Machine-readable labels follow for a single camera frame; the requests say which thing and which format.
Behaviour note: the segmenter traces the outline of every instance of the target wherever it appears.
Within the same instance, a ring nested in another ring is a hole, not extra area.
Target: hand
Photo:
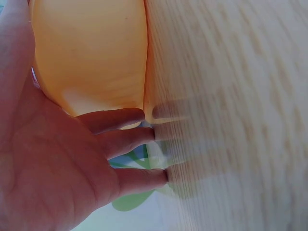
[[[69,230],[130,193],[162,187],[163,170],[113,169],[108,159],[154,139],[139,109],[73,118],[35,87],[35,42],[25,0],[0,18],[0,230]]]

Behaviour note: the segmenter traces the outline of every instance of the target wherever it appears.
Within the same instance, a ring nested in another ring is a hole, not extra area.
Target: light wood grain
[[[146,0],[144,108],[175,231],[308,230],[308,1]]]

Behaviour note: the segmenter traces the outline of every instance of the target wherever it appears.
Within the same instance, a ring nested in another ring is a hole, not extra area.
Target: green object
[[[140,194],[123,196],[120,199],[113,201],[112,206],[114,209],[121,212],[131,211],[142,205],[142,203],[144,203],[152,195],[152,193],[154,193],[154,190]]]
[[[143,146],[142,151],[143,151],[142,156],[143,156],[144,160],[141,160],[140,158],[138,158],[134,151],[131,151],[130,153],[126,154],[126,156],[129,157],[136,164],[138,164],[140,167],[142,167],[144,169],[151,169],[149,158],[148,158],[148,152],[147,152],[145,145]],[[117,163],[115,161],[110,161],[109,163],[112,166],[120,167],[120,168],[135,168],[135,167],[131,167],[131,166],[128,166],[128,165],[121,164],[121,163]],[[142,205],[142,203],[144,203],[152,195],[152,193],[154,193],[154,191],[155,190],[140,193],[140,194],[123,196],[123,197],[113,201],[112,206],[117,211],[121,211],[121,212],[131,211],[131,210],[137,208],[138,206]]]

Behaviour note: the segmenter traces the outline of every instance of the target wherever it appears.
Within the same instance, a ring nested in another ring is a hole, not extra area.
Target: wooden surface
[[[173,231],[308,230],[308,1],[146,0]]]

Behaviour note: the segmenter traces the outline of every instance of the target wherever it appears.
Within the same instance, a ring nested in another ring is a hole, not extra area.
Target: finger
[[[167,173],[162,169],[115,169],[118,179],[118,197],[148,192],[167,183]]]
[[[112,111],[92,112],[77,117],[91,132],[98,134],[120,129],[144,120],[144,112],[139,108],[125,108]]]
[[[0,16],[0,101],[16,106],[34,59],[26,0],[8,0]]]
[[[124,155],[143,144],[154,140],[151,128],[114,130],[97,135],[97,139],[107,159]]]

